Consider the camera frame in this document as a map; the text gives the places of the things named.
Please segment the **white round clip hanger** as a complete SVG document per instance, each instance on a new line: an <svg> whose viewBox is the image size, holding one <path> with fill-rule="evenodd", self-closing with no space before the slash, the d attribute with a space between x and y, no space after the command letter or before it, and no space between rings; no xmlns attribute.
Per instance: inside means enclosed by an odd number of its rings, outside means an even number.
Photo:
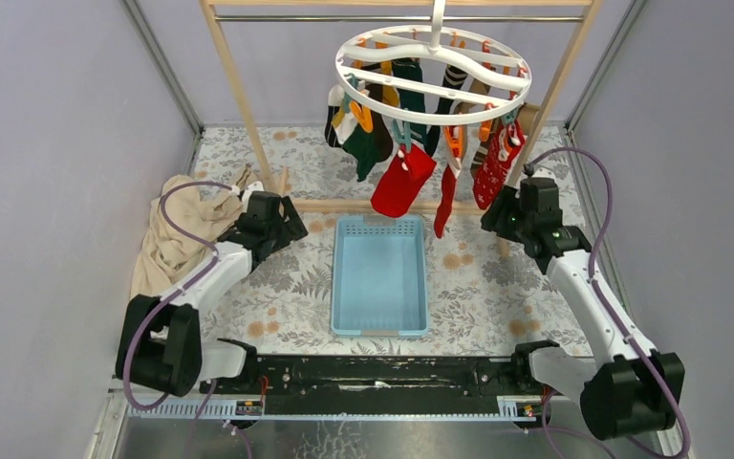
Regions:
<svg viewBox="0 0 734 459"><path fill-rule="evenodd" d="M446 24L446 4L436 1L420 23L358 33L335 53L337 82L347 102L393 120L424 125L466 125L518 109L533 77L526 60L482 33ZM392 61L417 60L422 82L393 76ZM424 95L424 113L400 108L398 89Z"/></svg>

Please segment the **plain red sock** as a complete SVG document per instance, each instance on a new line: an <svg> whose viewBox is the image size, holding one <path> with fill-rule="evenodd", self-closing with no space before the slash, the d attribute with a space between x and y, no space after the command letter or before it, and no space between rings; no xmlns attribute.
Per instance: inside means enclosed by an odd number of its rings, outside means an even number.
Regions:
<svg viewBox="0 0 734 459"><path fill-rule="evenodd" d="M373 210L391 218L405 215L432 176L436 164L417 143L412 143L410 152L402 145L373 193Z"/></svg>

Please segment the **red snowflake sock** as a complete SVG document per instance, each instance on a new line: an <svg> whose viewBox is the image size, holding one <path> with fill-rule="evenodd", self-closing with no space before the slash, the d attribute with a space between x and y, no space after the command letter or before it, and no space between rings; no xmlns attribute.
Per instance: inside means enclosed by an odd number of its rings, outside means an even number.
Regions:
<svg viewBox="0 0 734 459"><path fill-rule="evenodd" d="M447 164L441 180L441 200L436 210L434 233L437 238L443 238L444 230L453 210L457 181L461 170L452 164Z"/></svg>

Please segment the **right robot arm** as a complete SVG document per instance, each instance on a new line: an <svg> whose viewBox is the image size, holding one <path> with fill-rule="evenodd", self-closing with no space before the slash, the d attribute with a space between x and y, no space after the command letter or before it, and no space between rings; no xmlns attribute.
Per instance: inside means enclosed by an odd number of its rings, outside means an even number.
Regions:
<svg viewBox="0 0 734 459"><path fill-rule="evenodd" d="M522 245L570 306L594 356L581 361L550 339L521 343L511 356L513 387L525 394L543 385L556 390L579 406L598 440L671 428L684 365L627 317L592 258L592 244L564 223L555 181L532 177L503 186L481 227Z"/></svg>

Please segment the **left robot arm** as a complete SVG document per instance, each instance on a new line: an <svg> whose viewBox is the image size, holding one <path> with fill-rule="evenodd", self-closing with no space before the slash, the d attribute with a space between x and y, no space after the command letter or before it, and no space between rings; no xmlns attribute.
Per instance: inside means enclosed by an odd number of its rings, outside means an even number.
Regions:
<svg viewBox="0 0 734 459"><path fill-rule="evenodd" d="M116 377L179 397L199 382L220 379L234 392L250 391L258 380L255 347L236 339L204 340L201 312L270 255L307 234L290 197L253 192L246 210L187 278L159 295L130 300Z"/></svg>

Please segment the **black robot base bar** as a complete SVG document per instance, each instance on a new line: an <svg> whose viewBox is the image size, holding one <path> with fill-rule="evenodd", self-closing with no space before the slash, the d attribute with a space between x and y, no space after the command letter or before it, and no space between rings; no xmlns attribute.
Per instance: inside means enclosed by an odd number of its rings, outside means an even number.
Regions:
<svg viewBox="0 0 734 459"><path fill-rule="evenodd" d="M273 416L504 418L513 414L503 402L539 401L528 358L556 345L520 343L508 357L265 355L250 347L242 374L214 390L251 396Z"/></svg>

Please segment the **dark green sock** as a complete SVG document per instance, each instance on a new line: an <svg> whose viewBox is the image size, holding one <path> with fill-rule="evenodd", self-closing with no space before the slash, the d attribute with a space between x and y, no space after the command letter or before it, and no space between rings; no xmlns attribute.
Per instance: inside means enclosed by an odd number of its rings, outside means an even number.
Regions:
<svg viewBox="0 0 734 459"><path fill-rule="evenodd" d="M343 149L356 159L356 180L364 182L380 160L380 148L376 134L364 131L357 124L346 142L343 143Z"/></svg>

